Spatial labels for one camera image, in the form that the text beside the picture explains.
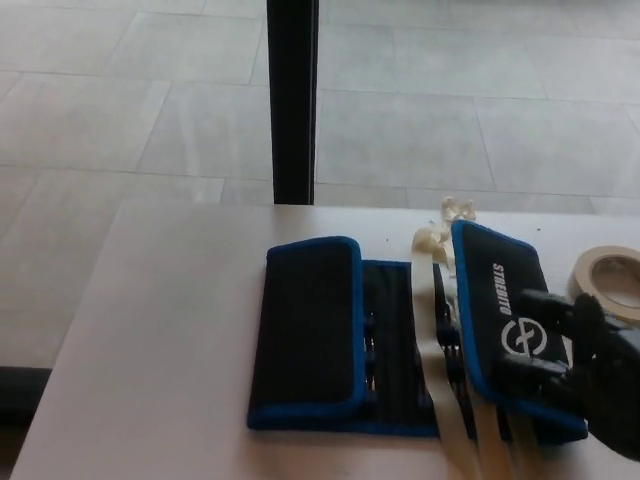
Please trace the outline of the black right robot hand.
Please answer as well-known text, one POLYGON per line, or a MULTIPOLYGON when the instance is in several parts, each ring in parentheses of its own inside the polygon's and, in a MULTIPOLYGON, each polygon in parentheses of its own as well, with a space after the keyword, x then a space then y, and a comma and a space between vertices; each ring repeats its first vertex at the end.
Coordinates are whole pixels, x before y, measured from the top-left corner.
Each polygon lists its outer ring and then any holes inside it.
POLYGON ((639 329, 606 312, 587 293, 573 302, 526 289, 517 307, 545 329, 572 341, 572 364, 504 354, 492 380, 519 400, 541 400, 571 414, 621 456, 639 460, 639 329))

